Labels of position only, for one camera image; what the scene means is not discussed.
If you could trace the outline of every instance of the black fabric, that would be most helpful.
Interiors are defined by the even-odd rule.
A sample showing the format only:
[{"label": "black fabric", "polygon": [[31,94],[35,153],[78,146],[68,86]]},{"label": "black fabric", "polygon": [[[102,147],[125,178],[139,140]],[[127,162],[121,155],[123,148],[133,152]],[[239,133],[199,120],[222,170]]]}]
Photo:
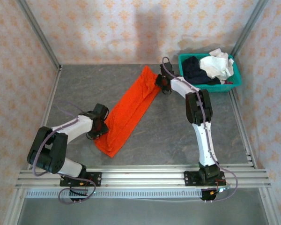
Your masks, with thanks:
[{"label": "black fabric", "polygon": [[215,79],[211,79],[207,76],[205,70],[200,69],[199,61],[194,56],[182,62],[182,71],[185,80],[191,84],[221,84],[220,80],[217,77]]}]

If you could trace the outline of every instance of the orange cloth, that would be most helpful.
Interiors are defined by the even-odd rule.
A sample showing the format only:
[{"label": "orange cloth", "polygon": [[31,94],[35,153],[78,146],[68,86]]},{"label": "orange cloth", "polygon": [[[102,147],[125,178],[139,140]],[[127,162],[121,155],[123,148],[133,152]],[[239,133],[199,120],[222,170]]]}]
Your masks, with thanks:
[{"label": "orange cloth", "polygon": [[155,85],[156,78],[157,75],[145,66],[140,77],[108,115],[105,123],[109,131],[95,141],[98,149],[114,157],[122,148],[160,91]]}]

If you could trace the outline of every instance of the patterned wallpaper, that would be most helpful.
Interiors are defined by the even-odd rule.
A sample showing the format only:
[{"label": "patterned wallpaper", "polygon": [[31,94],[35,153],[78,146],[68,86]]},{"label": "patterned wallpaper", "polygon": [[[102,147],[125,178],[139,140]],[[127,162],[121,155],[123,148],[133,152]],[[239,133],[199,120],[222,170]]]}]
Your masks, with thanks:
[{"label": "patterned wallpaper", "polygon": [[61,64],[230,52],[258,0],[28,0]]},{"label": "patterned wallpaper", "polygon": [[15,0],[0,0],[0,224],[56,70]]},{"label": "patterned wallpaper", "polygon": [[281,0],[269,1],[238,55],[242,116],[281,211]]}]

